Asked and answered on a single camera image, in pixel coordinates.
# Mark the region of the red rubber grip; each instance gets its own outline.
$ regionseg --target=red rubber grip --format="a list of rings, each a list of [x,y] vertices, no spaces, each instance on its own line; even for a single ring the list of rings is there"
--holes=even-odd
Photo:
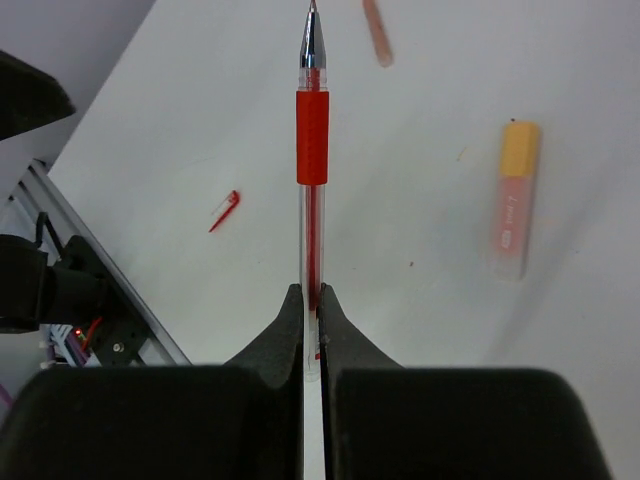
[[[298,183],[324,185],[329,165],[329,92],[296,95]]]

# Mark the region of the orange highlighter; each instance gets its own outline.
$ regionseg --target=orange highlighter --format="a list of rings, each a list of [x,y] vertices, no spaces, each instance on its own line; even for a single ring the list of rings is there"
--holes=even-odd
[[[491,268],[504,280],[520,280],[525,272],[539,149],[535,123],[504,127],[490,255]]]

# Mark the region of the metal frame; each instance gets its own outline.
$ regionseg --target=metal frame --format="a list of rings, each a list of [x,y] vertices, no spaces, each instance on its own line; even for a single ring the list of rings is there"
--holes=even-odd
[[[34,160],[27,172],[21,178],[18,186],[12,193],[10,201],[14,204],[21,216],[34,225],[38,213],[47,212],[54,229],[58,233],[63,244],[66,244],[73,235],[84,237],[91,247],[97,252],[102,262],[107,266],[120,287],[126,292],[129,299],[142,313],[149,325],[153,338],[148,340],[139,352],[144,365],[188,365],[190,364],[182,350],[162,327],[153,312],[144,303],[133,286],[125,278],[123,273],[102,248],[98,240],[89,228],[80,219],[62,193],[47,176],[43,164]],[[45,236],[43,247],[48,252],[55,252],[49,236]],[[64,347],[64,339],[72,331],[64,326],[52,326],[52,338],[61,350]],[[95,365],[96,361],[87,362],[87,366]]]

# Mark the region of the black cable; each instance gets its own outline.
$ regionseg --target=black cable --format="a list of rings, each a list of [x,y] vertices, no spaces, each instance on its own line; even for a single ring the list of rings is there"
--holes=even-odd
[[[36,240],[35,245],[37,248],[42,246],[42,237],[44,233],[44,227],[47,227],[47,231],[49,232],[49,236],[51,237],[51,241],[53,242],[54,247],[56,248],[58,255],[62,256],[62,250],[64,246],[60,241],[60,237],[53,228],[51,224],[51,220],[49,220],[49,215],[47,212],[40,212],[38,214],[38,219],[36,220]]]

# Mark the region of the pen cap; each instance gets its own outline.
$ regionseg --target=pen cap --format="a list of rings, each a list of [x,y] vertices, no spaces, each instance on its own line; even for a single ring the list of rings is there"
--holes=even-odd
[[[500,173],[505,177],[532,176],[538,160],[540,128],[533,122],[511,122],[504,127]]]

